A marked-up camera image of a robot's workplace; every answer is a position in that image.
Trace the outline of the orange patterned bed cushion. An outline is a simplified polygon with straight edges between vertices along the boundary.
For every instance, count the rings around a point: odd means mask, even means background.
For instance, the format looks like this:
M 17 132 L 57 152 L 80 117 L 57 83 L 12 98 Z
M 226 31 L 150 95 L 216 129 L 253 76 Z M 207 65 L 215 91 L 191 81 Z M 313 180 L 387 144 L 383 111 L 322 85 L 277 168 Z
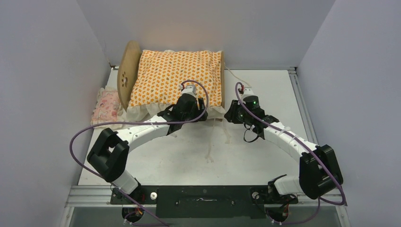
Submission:
M 182 82 L 195 85 L 196 96 L 209 103 L 208 118 L 222 119 L 226 113 L 222 65 L 222 51 L 144 50 L 126 110 L 127 119 L 142 121 L 176 104 Z

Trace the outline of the wooden pet bed frame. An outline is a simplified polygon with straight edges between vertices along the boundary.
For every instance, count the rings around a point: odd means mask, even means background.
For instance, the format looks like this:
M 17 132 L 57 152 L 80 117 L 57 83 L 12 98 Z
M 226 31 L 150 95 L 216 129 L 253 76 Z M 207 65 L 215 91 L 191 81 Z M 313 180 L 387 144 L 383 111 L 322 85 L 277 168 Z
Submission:
M 117 90 L 121 104 L 125 110 L 127 110 L 130 95 L 133 86 L 138 78 L 139 61 L 142 55 L 142 50 L 137 41 L 128 41 L 123 56 L 120 62 L 117 76 Z M 223 72 L 223 83 L 224 83 L 224 62 L 222 65 Z

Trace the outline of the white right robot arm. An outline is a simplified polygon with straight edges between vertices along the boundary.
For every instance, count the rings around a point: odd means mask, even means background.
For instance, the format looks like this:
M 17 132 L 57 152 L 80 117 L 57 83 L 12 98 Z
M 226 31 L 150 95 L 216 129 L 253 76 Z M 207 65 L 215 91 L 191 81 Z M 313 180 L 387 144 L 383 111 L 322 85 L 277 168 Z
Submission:
M 287 195 L 304 194 L 310 199 L 320 199 L 338 189 L 345 204 L 342 189 L 343 177 L 335 151 L 328 145 L 309 142 L 285 127 L 277 118 L 266 115 L 255 95 L 242 101 L 233 100 L 224 118 L 234 124 L 249 126 L 258 138 L 267 140 L 291 156 L 299 165 L 299 175 L 281 175 L 268 182 L 267 196 L 280 202 Z

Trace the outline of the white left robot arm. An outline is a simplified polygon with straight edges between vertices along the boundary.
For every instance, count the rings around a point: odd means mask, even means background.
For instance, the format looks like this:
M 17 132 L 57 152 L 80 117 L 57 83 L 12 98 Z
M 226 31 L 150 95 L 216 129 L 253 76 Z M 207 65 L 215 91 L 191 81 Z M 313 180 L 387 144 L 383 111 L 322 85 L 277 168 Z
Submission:
M 183 93 L 176 104 L 146 122 L 117 131 L 110 128 L 102 130 L 87 161 L 106 182 L 122 191 L 122 197 L 128 203 L 136 203 L 141 197 L 141 190 L 138 180 L 126 170 L 129 153 L 153 139 L 180 130 L 187 121 L 205 121 L 208 116 L 205 110 L 203 98 Z

